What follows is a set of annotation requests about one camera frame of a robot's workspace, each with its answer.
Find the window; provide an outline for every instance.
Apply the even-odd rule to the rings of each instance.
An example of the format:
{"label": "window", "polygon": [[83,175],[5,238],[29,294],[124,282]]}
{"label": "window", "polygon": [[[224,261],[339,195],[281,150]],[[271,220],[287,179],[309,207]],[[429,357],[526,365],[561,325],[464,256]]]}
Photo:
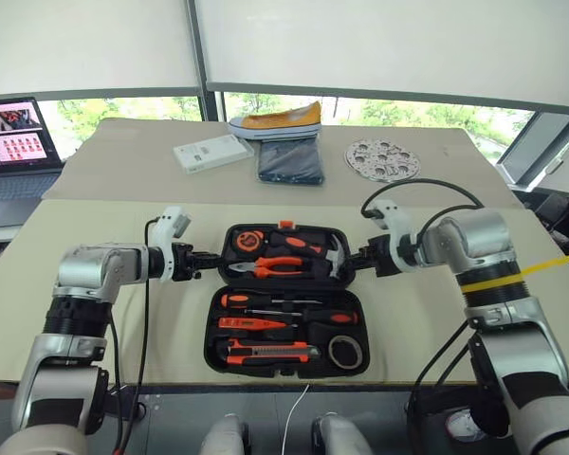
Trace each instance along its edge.
{"label": "window", "polygon": [[256,93],[226,93],[228,119],[301,107],[319,100],[325,125],[464,128],[492,164],[504,154],[531,111],[433,102],[357,100]]}
{"label": "window", "polygon": [[72,156],[104,118],[201,120],[196,97],[40,101],[61,159]]}

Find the laptop screen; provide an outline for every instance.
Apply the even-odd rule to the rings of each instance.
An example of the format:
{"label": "laptop screen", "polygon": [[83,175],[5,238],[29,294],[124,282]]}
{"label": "laptop screen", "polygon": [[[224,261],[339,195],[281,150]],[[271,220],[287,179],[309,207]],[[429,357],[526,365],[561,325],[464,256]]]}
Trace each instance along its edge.
{"label": "laptop screen", "polygon": [[61,167],[36,100],[0,100],[0,173]]}

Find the laptop keyboard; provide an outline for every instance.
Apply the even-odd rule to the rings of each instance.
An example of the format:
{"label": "laptop keyboard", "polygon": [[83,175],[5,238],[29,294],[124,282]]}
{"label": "laptop keyboard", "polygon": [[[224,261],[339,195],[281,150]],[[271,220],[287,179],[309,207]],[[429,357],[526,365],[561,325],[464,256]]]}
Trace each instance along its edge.
{"label": "laptop keyboard", "polygon": [[0,178],[0,200],[40,197],[59,175],[22,175]]}

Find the yellow shoe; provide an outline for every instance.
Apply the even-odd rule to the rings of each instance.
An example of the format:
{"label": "yellow shoe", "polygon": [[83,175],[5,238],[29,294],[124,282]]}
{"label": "yellow shoe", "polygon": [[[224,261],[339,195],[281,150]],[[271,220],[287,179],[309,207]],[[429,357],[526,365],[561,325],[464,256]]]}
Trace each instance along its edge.
{"label": "yellow shoe", "polygon": [[321,129],[321,104],[264,116],[236,117],[229,130],[238,137],[251,140],[283,140],[312,137]]}

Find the white cable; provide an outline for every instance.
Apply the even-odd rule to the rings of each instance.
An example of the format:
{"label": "white cable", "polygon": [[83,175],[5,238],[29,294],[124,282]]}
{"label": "white cable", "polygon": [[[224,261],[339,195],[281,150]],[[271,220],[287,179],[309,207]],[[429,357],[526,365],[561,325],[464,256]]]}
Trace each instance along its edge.
{"label": "white cable", "polygon": [[305,397],[305,393],[309,388],[310,388],[309,384],[305,386],[305,389],[303,389],[302,394],[293,405],[293,408],[291,408],[291,410],[288,412],[288,417],[286,417],[286,424],[284,425],[283,451],[281,452],[281,455],[285,455],[286,434],[288,432],[288,423],[291,421],[291,415],[293,415],[293,411],[295,410],[295,408],[297,408],[297,405],[300,404],[300,401],[302,401],[302,399]]}

